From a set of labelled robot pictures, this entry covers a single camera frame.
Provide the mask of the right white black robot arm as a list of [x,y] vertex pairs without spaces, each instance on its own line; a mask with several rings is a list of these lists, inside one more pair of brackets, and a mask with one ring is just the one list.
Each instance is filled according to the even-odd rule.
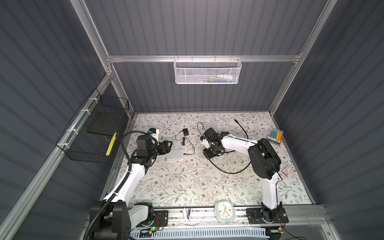
[[201,136],[205,146],[204,156],[210,160],[225,153],[227,149],[240,152],[250,159],[253,171],[261,179],[263,200],[261,203],[261,217],[264,222],[287,223],[288,217],[282,202],[278,198],[278,182],[281,159],[270,144],[262,138],[258,141],[239,138],[223,132],[218,134],[213,128],[206,130]]

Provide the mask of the black power adapter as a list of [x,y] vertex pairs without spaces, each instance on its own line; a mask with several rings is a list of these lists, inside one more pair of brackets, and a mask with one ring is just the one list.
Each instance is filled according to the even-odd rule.
[[182,146],[185,146],[186,142],[188,142],[192,146],[193,152],[192,153],[184,153],[184,156],[193,156],[195,154],[196,149],[195,149],[195,146],[193,145],[193,143],[191,142],[191,140],[188,138],[188,136],[189,136],[189,130],[187,128],[184,128],[176,134],[175,140],[179,141]]

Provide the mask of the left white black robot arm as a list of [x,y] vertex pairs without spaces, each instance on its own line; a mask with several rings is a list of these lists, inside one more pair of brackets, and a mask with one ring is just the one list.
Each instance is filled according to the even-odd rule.
[[85,240],[129,240],[131,231],[140,223],[153,221],[153,204],[140,202],[129,208],[129,200],[157,156],[168,154],[173,143],[159,142],[158,129],[139,133],[133,154],[129,156],[127,150],[123,150],[128,159],[123,177],[103,200],[92,205],[90,222],[83,236]]

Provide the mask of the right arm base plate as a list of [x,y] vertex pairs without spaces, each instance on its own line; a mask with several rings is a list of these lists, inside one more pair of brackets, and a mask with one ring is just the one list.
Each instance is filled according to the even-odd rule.
[[250,224],[282,224],[289,223],[288,215],[283,206],[274,210],[268,208],[248,208],[246,215]]

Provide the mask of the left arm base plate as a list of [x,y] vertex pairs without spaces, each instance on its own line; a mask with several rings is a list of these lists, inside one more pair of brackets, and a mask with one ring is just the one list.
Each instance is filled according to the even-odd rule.
[[150,227],[167,227],[168,226],[169,211],[155,210],[154,217],[151,221]]

